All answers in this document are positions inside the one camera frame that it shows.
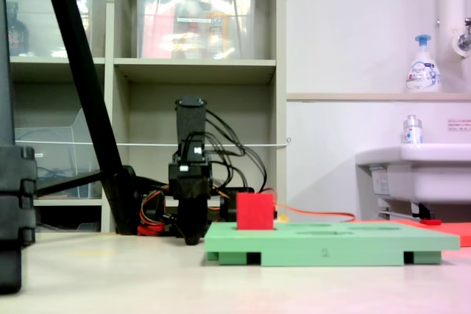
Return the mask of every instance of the pump bottle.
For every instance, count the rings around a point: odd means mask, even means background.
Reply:
[[[427,42],[429,35],[415,37],[419,42],[419,53],[412,62],[406,80],[407,92],[440,92],[442,91],[442,78],[435,60],[430,56]]]

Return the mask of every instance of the white sink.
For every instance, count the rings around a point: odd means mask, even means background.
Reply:
[[[361,152],[381,199],[412,203],[471,203],[471,144],[403,144]]]

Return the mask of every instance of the clear plastic storage bin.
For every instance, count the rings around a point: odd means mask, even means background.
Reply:
[[[138,0],[140,58],[254,59],[255,0]]]
[[[15,139],[17,145],[31,146],[35,150],[38,186],[99,170],[82,110],[79,111],[72,126],[16,128]],[[86,144],[74,145],[70,142]],[[99,199],[101,197],[102,187],[99,182],[51,195],[51,198],[58,199]]]
[[[106,0],[77,0],[91,52],[105,55]],[[10,55],[67,57],[51,0],[7,0]]]

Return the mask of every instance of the black stand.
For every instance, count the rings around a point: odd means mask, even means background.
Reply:
[[[90,130],[100,171],[36,188],[36,162],[31,148],[15,146],[6,1],[0,0],[0,293],[21,288],[21,250],[35,242],[33,198],[100,180],[115,218],[117,232],[135,235],[139,201],[147,179],[123,166],[102,98],[92,55],[76,0],[52,0],[74,83]]]

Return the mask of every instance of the green foam board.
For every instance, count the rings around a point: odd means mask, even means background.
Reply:
[[[264,266],[440,264],[442,250],[458,250],[459,237],[405,224],[287,223],[273,231],[238,231],[213,223],[205,236],[208,261]]]

